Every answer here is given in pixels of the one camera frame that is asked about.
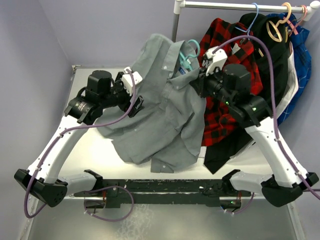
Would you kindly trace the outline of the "teal plastic hanger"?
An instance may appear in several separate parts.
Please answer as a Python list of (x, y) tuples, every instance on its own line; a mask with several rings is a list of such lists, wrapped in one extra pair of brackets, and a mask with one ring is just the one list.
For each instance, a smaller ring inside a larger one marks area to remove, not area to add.
[(190, 39), (187, 41), (188, 44), (193, 43), (195, 45), (195, 54), (188, 54), (184, 55), (181, 51), (179, 52), (179, 63), (180, 63), (180, 68), (183, 70), (184, 73), (190, 72), (193, 70), (191, 60), (190, 59), (195, 59), (199, 56), (201, 48), (200, 44), (197, 40), (195, 39)]

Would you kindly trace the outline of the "grey button-up shirt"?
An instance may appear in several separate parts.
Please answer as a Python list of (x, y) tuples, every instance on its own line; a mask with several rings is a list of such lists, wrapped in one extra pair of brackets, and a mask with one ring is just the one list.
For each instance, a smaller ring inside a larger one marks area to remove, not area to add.
[(106, 109), (96, 120), (99, 133), (111, 142), (119, 157), (136, 165), (150, 162), (153, 173), (173, 173), (195, 164), (205, 128), (206, 100), (191, 86), (200, 65), (191, 59), (192, 71), (180, 74), (179, 52), (195, 54), (185, 40), (173, 42), (152, 34), (131, 69), (143, 81), (137, 94), (144, 108), (134, 117), (118, 118), (118, 107)]

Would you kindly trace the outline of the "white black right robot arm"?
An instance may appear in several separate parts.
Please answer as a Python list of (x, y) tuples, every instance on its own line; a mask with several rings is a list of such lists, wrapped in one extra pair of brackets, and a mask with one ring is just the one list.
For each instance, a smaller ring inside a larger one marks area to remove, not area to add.
[(275, 207), (282, 207), (300, 197), (319, 181), (293, 156), (274, 126), (275, 114), (264, 98), (251, 93), (251, 74), (241, 64), (224, 69), (202, 67), (191, 82), (200, 97), (213, 97), (226, 104), (231, 116), (259, 147), (272, 173), (254, 174), (235, 169), (222, 178), (222, 190), (228, 196), (239, 191), (263, 195)]

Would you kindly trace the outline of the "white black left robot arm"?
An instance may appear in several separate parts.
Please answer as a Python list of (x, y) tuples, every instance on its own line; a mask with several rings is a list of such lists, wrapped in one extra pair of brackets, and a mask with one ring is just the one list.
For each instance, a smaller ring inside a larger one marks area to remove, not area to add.
[(81, 137), (97, 127), (94, 123), (105, 109), (119, 107), (124, 112), (119, 120), (132, 118), (143, 109), (143, 99), (136, 92), (142, 81), (143, 77), (129, 67), (116, 78), (105, 70), (93, 71), (87, 85), (69, 101), (56, 132), (39, 157), (27, 169), (16, 171), (14, 179), (25, 189), (25, 196), (33, 196), (53, 208), (67, 195), (101, 194), (103, 177), (92, 170), (67, 177), (59, 173)]

